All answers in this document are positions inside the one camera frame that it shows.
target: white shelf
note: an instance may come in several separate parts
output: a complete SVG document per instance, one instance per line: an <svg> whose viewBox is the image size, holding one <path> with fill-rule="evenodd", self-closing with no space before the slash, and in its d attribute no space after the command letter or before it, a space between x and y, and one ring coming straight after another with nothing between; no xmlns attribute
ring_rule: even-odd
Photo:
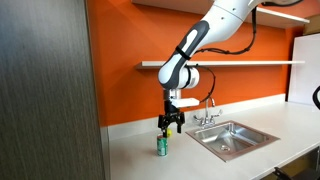
<svg viewBox="0 0 320 180"><path fill-rule="evenodd" d="M132 3L195 14L206 14L212 6L213 0L132 0ZM245 22L251 23L251 13ZM257 24L260 25L286 29L302 26L309 22L309 20L300 17L257 8Z"/></svg>
<svg viewBox="0 0 320 180"><path fill-rule="evenodd" d="M166 61L142 61L136 69L159 69ZM305 61L189 61L187 64L195 66L197 64L206 67L226 67L226 66L273 66L304 64Z"/></svg>

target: sink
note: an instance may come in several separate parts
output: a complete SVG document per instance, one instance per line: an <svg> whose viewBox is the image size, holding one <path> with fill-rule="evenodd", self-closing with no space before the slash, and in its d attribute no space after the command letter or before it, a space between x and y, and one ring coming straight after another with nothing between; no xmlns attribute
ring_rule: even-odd
<svg viewBox="0 0 320 180"><path fill-rule="evenodd" d="M279 140L235 121L186 133L225 162Z"/></svg>

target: faucet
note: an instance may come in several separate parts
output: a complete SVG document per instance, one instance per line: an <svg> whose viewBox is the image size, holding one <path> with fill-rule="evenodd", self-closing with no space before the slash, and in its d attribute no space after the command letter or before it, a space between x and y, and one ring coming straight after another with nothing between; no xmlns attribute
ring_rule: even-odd
<svg viewBox="0 0 320 180"><path fill-rule="evenodd" d="M215 121L214 121L214 117L219 117L221 114L222 114L222 110L220 109L219 113L216 114L216 115L211 115L209 117L209 111L208 111L208 101L209 99L211 100L211 105L212 107L215 107L215 103L214 103L214 99L209 97L206 99L205 101L205 104L206 104L206 108L205 108L205 117L201 117L201 118L198 118L196 115L193 116L193 118L196 120L196 121L200 121L200 126L204 129L206 127L211 127L211 126L214 126L215 125Z"/></svg>

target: green can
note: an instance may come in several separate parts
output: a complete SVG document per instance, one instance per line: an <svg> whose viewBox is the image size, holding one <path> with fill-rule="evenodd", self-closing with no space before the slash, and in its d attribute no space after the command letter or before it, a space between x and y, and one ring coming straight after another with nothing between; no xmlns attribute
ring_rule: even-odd
<svg viewBox="0 0 320 180"><path fill-rule="evenodd" d="M159 156L166 156L168 154L167 138L163 137L162 134L158 134L157 136L157 150Z"/></svg>

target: gray cabinet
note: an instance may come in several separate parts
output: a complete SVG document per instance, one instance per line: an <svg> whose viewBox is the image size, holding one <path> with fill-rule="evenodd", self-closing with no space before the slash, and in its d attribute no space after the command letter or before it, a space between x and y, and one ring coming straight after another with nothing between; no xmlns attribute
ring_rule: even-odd
<svg viewBox="0 0 320 180"><path fill-rule="evenodd" d="M0 17L0 179L109 179L85 1L1 0Z"/></svg>

